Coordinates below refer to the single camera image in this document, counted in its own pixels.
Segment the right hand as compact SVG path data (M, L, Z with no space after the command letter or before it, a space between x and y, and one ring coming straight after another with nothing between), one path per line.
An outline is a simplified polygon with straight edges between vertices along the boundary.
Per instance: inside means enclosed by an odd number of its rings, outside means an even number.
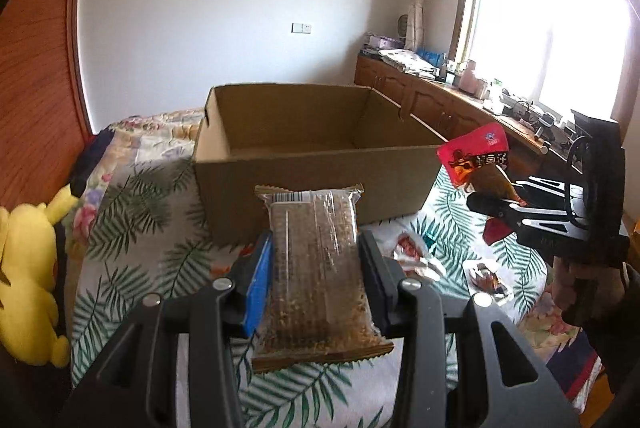
M562 310L563 321L578 327L612 312L630 283L625 263L614 269L555 257L552 269L552 299Z

